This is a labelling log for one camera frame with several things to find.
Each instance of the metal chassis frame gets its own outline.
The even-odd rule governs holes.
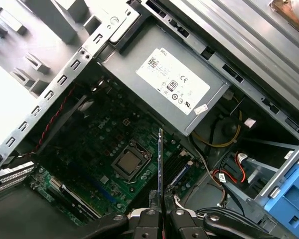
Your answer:
[[[33,129],[35,124],[41,119],[45,112],[54,104],[57,98],[67,89],[67,87],[77,78],[88,63],[98,56],[104,49],[112,36],[117,33],[120,28],[120,34],[124,34],[126,29],[134,23],[132,19],[136,19],[138,15],[133,9],[128,7],[130,11],[113,11],[107,19],[103,19],[102,24],[95,32],[87,39],[82,47],[72,56],[62,70],[56,75],[51,83],[46,87],[43,93],[38,97],[34,109],[25,116],[20,127],[17,127],[0,145],[0,155],[2,160],[0,168],[4,165],[8,156],[15,150],[18,144],[25,136]],[[79,62],[79,65],[72,69],[74,62]]]
[[[194,35],[188,28],[183,26],[178,20],[176,20],[174,17],[170,16],[167,13],[167,16],[163,19],[161,16],[159,16],[153,9],[151,9],[147,4],[147,1],[142,1],[141,4],[152,13],[152,15],[161,21],[163,24],[165,24],[168,28],[170,28],[174,33],[176,33],[185,44],[187,44],[198,56],[202,53],[202,51],[208,46],[205,42],[201,41],[198,36]],[[164,10],[162,7],[159,6],[159,4],[155,4],[158,8]],[[168,19],[174,19],[179,25],[181,25],[184,29],[186,29],[188,32],[190,32],[190,35],[186,38],[183,35],[181,35],[179,32],[173,28],[169,22]],[[242,81],[238,82],[233,76],[231,76],[227,71],[223,69],[223,66],[225,64],[228,64],[228,62],[218,53],[215,52],[209,60],[204,59],[209,65],[211,65],[215,70],[217,70],[218,73],[220,73],[223,77],[225,77],[230,83],[235,85],[238,89],[240,89],[245,95],[247,95],[250,99],[252,99],[257,105],[259,105],[265,112],[267,112],[272,118],[274,118],[277,122],[279,122],[286,130],[288,130],[291,134],[293,134],[298,140],[299,140],[299,133],[292,128],[288,123],[286,123],[286,120],[289,119],[289,117],[281,110],[275,114],[271,111],[270,107],[265,105],[263,102],[263,99],[265,99],[267,96],[265,96],[263,93],[259,92],[259,90],[253,86],[244,76],[242,77]]]

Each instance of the expansion slot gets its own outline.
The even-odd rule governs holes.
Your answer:
[[[50,185],[55,190],[59,191],[66,199],[68,199],[72,205],[75,205],[80,211],[91,219],[100,218],[101,215],[92,210],[83,200],[81,200],[76,194],[71,192],[64,184],[58,182],[54,177],[50,180]]]
[[[185,167],[180,171],[180,173],[173,179],[173,181],[170,183],[171,186],[176,186],[177,183],[182,179],[182,177],[188,172],[188,170],[193,165],[193,161],[188,161]]]

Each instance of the metal bracket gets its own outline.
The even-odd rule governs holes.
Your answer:
[[[8,156],[14,151],[17,145],[32,130],[34,125],[41,119],[44,113],[54,104],[57,98],[67,89],[67,87],[77,78],[93,57],[96,57],[106,46],[112,35],[118,30],[126,20],[125,12],[110,15],[107,20],[96,29],[83,46],[74,54],[63,69],[56,75],[49,86],[37,99],[34,109],[26,115],[21,126],[26,123],[26,128],[17,127],[0,145],[0,155],[4,164]]]

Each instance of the wire bundle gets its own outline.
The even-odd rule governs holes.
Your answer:
[[[249,218],[246,218],[242,215],[240,215],[239,213],[230,210],[230,209],[225,209],[225,208],[203,208],[203,209],[199,209],[195,212],[199,217],[203,217],[206,214],[212,214],[212,213],[219,213],[222,214],[224,216],[227,216],[231,219],[234,219],[238,222],[247,224],[253,228],[256,228],[262,232],[266,232],[267,231],[265,229],[263,229],[260,225],[258,225],[257,223],[253,222],[252,220],[250,220]]]

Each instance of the pcie slot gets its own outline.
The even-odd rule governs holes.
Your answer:
[[[82,199],[80,199],[75,193],[68,189],[64,184],[58,182],[55,178],[51,178],[50,185],[54,187],[63,197],[69,200],[72,205],[78,208],[79,211],[82,211],[86,216],[91,219],[100,218],[101,215],[90,208]]]

